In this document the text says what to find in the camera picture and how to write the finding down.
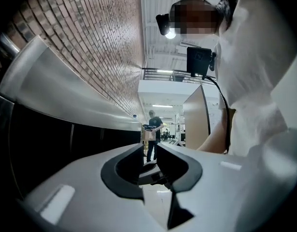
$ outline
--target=wooden panel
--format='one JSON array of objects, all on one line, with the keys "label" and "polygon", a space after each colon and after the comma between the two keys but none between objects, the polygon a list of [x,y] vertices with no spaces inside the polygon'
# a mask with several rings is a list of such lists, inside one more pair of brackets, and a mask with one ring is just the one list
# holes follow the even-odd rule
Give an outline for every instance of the wooden panel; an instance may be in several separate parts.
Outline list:
[{"label": "wooden panel", "polygon": [[210,134],[206,98],[200,86],[183,104],[186,147],[197,149]]}]

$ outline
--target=white wall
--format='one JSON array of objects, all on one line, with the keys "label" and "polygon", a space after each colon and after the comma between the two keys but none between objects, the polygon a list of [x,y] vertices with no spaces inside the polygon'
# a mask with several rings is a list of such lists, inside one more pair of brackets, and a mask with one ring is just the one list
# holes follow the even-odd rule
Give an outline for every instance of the white wall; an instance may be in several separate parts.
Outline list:
[{"label": "white wall", "polygon": [[138,92],[191,95],[198,87],[194,83],[140,80]]}]

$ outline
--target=metal railing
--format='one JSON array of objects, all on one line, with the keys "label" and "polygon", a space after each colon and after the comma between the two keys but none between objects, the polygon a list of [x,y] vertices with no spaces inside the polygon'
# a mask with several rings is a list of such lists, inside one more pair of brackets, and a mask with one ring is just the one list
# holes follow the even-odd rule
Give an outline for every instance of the metal railing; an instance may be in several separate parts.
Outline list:
[{"label": "metal railing", "polygon": [[202,76],[191,77],[191,74],[186,71],[177,70],[161,70],[155,68],[143,68],[143,80],[159,80],[159,81],[173,81],[181,83],[195,83],[214,85],[211,81],[202,80]]}]

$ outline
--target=silver metal surface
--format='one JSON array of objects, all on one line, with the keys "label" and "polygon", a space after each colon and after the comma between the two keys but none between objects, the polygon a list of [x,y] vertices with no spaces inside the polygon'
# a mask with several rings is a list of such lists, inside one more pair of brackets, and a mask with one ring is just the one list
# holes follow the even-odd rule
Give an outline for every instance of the silver metal surface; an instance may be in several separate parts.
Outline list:
[{"label": "silver metal surface", "polygon": [[2,33],[0,35],[0,43],[2,47],[12,56],[15,57],[19,53],[19,48],[10,40],[10,38]]},{"label": "silver metal surface", "polygon": [[1,96],[16,101],[28,72],[46,49],[47,45],[36,36],[17,54],[0,83]]},{"label": "silver metal surface", "polygon": [[141,123],[75,74],[36,36],[16,56],[0,95],[37,112],[76,124],[141,131]]}]

